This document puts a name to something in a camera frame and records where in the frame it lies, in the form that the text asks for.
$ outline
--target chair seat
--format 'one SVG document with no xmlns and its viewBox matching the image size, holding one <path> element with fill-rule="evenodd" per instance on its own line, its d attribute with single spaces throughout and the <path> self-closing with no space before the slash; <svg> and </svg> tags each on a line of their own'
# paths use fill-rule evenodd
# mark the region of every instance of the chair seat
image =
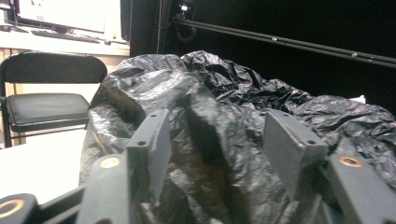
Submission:
<svg viewBox="0 0 396 224">
<path fill-rule="evenodd" d="M 33 93 L 7 98 L 11 130 L 29 132 L 86 124 L 89 104 L 74 93 Z"/>
</svg>

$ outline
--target desk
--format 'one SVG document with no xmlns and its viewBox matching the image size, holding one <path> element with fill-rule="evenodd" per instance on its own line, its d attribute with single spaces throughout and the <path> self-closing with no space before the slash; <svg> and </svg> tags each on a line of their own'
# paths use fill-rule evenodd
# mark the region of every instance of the desk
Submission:
<svg viewBox="0 0 396 224">
<path fill-rule="evenodd" d="M 41 138 L 53 135 L 43 143 Z M 45 203 L 78 187 L 85 131 L 46 134 L 32 143 L 0 150 L 0 198 L 31 193 Z"/>
</svg>

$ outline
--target metal screw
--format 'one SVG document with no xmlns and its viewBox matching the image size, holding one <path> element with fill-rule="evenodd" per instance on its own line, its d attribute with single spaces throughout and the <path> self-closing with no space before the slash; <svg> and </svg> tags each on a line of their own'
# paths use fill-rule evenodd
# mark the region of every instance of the metal screw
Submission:
<svg viewBox="0 0 396 224">
<path fill-rule="evenodd" d="M 0 212 L 0 218 L 2 218 L 2 217 L 8 217 L 9 215 L 12 215 L 12 214 L 14 214 L 15 212 L 17 212 L 18 210 L 20 210 L 22 207 L 23 207 L 23 205 L 24 205 L 24 200 L 22 200 L 22 199 L 13 199 L 13 200 L 10 200 L 10 201 L 8 201 L 8 202 L 5 202 L 5 203 L 2 203 L 2 204 L 0 204 L 0 210 L 3 208 L 3 207 L 5 207 L 5 206 L 7 206 L 7 205 L 13 205 L 14 207 L 13 208 L 11 208 L 11 209 L 9 209 L 8 211 L 6 211 L 6 212 Z"/>
<path fill-rule="evenodd" d="M 100 167 L 107 169 L 107 168 L 114 167 L 118 164 L 120 164 L 120 159 L 116 158 L 116 157 L 111 157 L 111 158 L 107 158 L 104 161 L 102 161 L 100 163 Z"/>
<path fill-rule="evenodd" d="M 361 161 L 353 157 L 341 157 L 340 162 L 344 165 L 359 168 L 362 166 Z"/>
</svg>

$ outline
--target black plastic bag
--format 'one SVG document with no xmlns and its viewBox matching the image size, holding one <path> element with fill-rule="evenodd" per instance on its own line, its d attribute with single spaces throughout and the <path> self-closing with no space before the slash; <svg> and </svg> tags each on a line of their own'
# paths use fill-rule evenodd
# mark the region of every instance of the black plastic bag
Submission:
<svg viewBox="0 0 396 224">
<path fill-rule="evenodd" d="M 265 108 L 296 115 L 333 153 L 350 144 L 395 187 L 396 122 L 385 109 L 313 97 L 204 51 L 138 56 L 105 78 L 89 111 L 80 182 L 95 159 L 121 153 L 144 117 L 163 108 L 173 155 L 161 204 L 138 208 L 148 223 L 312 222 L 316 204 L 290 202 L 262 153 Z"/>
</svg>

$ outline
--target monitor screen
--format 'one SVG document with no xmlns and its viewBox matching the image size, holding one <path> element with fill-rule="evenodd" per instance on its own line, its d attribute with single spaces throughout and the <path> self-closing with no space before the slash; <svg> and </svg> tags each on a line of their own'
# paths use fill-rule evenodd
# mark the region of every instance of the monitor screen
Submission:
<svg viewBox="0 0 396 224">
<path fill-rule="evenodd" d="M 106 8 L 104 0 L 19 0 L 17 16 L 19 21 L 103 33 Z"/>
</svg>

